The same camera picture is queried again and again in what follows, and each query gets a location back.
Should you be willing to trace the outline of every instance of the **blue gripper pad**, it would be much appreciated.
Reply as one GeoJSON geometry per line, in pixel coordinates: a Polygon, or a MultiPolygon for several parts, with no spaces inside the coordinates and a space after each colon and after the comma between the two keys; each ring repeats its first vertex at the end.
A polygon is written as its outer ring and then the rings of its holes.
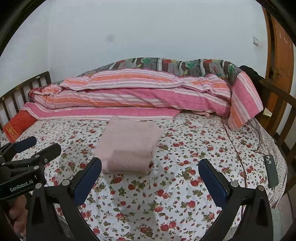
{"type": "Polygon", "coordinates": [[[85,202],[89,192],[98,179],[98,176],[101,174],[101,171],[102,162],[96,157],[92,158],[83,171],[79,171],[82,172],[83,176],[74,189],[74,202],[77,206],[80,206],[85,202]]]}
{"type": "Polygon", "coordinates": [[[211,168],[204,159],[202,159],[198,164],[198,173],[202,178],[205,186],[207,187],[207,190],[213,198],[213,201],[215,202],[216,206],[223,208],[227,204],[227,192],[225,188],[222,186],[221,182],[218,180],[216,173],[214,173],[211,170],[211,168]]]}
{"type": "Polygon", "coordinates": [[[16,153],[21,153],[33,146],[35,146],[37,143],[37,139],[33,136],[28,137],[22,141],[16,142],[14,149],[16,153]]]}

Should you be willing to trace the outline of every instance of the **metal screw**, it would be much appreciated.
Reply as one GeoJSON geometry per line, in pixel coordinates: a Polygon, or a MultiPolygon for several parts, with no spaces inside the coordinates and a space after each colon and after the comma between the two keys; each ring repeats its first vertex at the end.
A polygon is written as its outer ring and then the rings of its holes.
{"type": "Polygon", "coordinates": [[[70,183],[70,181],[68,179],[66,179],[66,180],[63,180],[62,185],[63,186],[68,186],[69,183],[70,183]]]}
{"type": "Polygon", "coordinates": [[[232,181],[232,182],[230,183],[230,185],[231,185],[232,187],[234,187],[234,188],[237,188],[237,187],[239,186],[239,184],[238,184],[237,182],[235,182],[235,181],[232,181]]]}
{"type": "Polygon", "coordinates": [[[264,188],[262,185],[259,185],[259,186],[258,186],[258,189],[259,189],[260,191],[264,191],[264,190],[265,190],[265,188],[264,188]]]}
{"type": "Polygon", "coordinates": [[[41,183],[37,183],[37,184],[35,185],[35,187],[36,187],[37,189],[39,189],[39,188],[42,187],[42,184],[41,184],[41,183]]]}

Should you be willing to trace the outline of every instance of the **pink towel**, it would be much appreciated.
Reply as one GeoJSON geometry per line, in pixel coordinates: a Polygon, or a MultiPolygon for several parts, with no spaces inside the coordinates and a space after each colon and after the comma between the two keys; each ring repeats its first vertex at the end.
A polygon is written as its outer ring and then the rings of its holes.
{"type": "Polygon", "coordinates": [[[102,172],[147,175],[162,130],[154,122],[112,117],[95,149],[102,172]]]}

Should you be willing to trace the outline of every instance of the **red cloth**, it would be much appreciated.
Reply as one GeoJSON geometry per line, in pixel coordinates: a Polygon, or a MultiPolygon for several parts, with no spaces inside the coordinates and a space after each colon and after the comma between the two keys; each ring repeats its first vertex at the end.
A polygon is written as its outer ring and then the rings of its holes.
{"type": "Polygon", "coordinates": [[[15,142],[17,138],[31,125],[37,121],[28,111],[20,110],[3,128],[3,131],[10,142],[15,142]]]}

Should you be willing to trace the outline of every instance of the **bed sheet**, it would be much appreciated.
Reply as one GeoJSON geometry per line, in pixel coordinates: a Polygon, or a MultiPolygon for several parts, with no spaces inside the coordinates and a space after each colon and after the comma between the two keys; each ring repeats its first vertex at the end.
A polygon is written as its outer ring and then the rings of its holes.
{"type": "MultiPolygon", "coordinates": [[[[202,158],[208,158],[229,181],[249,188],[263,185],[271,206],[276,205],[285,188],[287,166],[255,119],[238,131],[229,129],[227,119],[187,112],[173,120],[155,122],[163,135],[150,174],[101,174],[85,203],[78,207],[100,240],[199,240],[221,211],[199,177],[202,158]],[[275,157],[279,176],[275,188],[268,188],[263,154],[275,157]]],[[[48,185],[58,185],[86,166],[107,124],[94,120],[37,121],[19,138],[33,135],[37,145],[15,158],[28,158],[59,143],[61,155],[45,169],[48,185]]],[[[233,227],[239,224],[242,212],[238,212],[233,227]]]]}

